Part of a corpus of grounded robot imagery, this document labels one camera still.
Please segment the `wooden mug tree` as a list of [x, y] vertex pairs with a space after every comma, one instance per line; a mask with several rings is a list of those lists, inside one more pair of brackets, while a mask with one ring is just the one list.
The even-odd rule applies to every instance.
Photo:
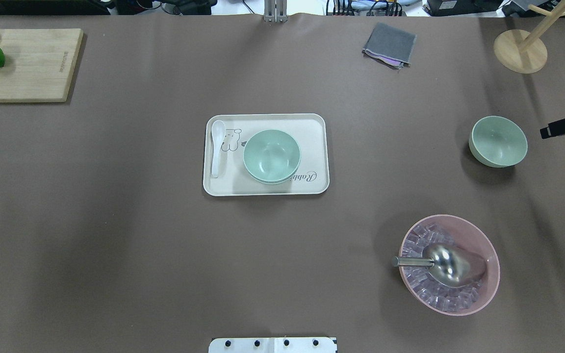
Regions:
[[533, 4], [528, 8], [544, 15], [542, 22], [531, 32], [521, 29], [507, 30], [498, 35], [493, 43], [496, 58], [506, 68], [521, 74], [533, 74], [545, 66], [548, 54], [540, 37], [558, 18], [565, 16], [565, 0], [559, 2], [552, 11]]

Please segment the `bamboo cutting board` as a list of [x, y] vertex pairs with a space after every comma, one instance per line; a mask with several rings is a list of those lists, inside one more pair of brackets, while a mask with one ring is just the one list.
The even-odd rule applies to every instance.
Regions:
[[82, 39], [80, 28], [0, 28], [0, 103], [65, 102]]

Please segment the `aluminium frame post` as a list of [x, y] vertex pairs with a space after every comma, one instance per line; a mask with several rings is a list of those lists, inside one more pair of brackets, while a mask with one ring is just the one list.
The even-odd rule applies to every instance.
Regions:
[[287, 20], [287, 0], [264, 1], [264, 21], [266, 23], [285, 23]]

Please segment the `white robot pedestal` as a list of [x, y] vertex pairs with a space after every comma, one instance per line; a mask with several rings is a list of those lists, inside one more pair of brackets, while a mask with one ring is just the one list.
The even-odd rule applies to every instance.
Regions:
[[213, 339], [209, 353], [336, 353], [331, 337], [230, 337]]

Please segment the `green bowl on tray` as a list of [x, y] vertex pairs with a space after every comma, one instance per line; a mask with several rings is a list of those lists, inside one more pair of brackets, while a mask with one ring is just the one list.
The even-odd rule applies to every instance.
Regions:
[[248, 174], [256, 181], [268, 185], [276, 185], [287, 181], [294, 175], [298, 168], [245, 168]]

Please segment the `grey folded cloth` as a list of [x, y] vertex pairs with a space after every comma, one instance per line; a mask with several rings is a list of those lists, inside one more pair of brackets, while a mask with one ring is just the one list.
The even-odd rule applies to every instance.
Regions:
[[378, 23], [370, 34], [362, 52], [397, 70], [411, 64], [411, 54], [417, 35]]

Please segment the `white ceramic spoon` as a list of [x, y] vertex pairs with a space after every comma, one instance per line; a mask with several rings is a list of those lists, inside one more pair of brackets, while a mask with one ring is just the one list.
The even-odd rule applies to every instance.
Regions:
[[213, 146], [213, 154], [211, 159], [211, 177], [218, 178], [220, 167], [221, 148], [226, 138], [226, 124], [222, 120], [216, 120], [211, 126], [211, 140]]

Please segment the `metal ice scoop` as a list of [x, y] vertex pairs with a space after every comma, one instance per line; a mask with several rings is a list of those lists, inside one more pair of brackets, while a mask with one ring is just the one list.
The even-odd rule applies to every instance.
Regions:
[[422, 250], [422, 256], [395, 255], [394, 267], [425, 267], [431, 277], [451, 288], [464, 287], [482, 279], [487, 271], [484, 258], [455, 246], [432, 243]]

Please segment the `beige serving tray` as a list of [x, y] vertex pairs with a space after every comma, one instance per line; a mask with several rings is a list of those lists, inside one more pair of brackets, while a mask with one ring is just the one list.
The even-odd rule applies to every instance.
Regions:
[[[226, 126], [226, 137], [220, 148], [217, 178], [211, 176], [213, 139], [211, 127], [217, 120]], [[249, 175], [243, 154], [245, 143], [261, 130], [277, 129], [293, 136], [301, 149], [300, 165], [287, 181], [267, 185]], [[216, 197], [247, 195], [314, 195], [330, 185], [327, 129], [318, 114], [233, 114], [209, 119], [205, 131], [203, 188]]]

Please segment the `pink bowl with ice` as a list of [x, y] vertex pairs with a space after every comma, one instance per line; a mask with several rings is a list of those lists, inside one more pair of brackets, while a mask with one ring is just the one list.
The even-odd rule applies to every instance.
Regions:
[[433, 279], [421, 267], [400, 267], [406, 288], [422, 304], [433, 311], [466, 316], [481, 311], [495, 297], [500, 283], [500, 263], [488, 237], [471, 222], [455, 215], [430, 215], [418, 221], [407, 232], [398, 255], [422, 256], [422, 248], [444, 243], [480, 255], [487, 271], [482, 279], [461, 288], [449, 288]]

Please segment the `green bowl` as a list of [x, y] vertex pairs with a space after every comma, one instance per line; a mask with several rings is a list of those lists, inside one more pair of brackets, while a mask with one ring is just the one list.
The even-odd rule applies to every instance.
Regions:
[[294, 175], [298, 168], [245, 168], [248, 174], [256, 181], [268, 185], [276, 185], [287, 181]]
[[245, 168], [299, 168], [301, 149], [296, 139], [282, 130], [261, 130], [246, 143]]
[[516, 123], [500, 116], [477, 121], [469, 134], [468, 146], [480, 163], [493, 168], [514, 166], [528, 151], [524, 132]]

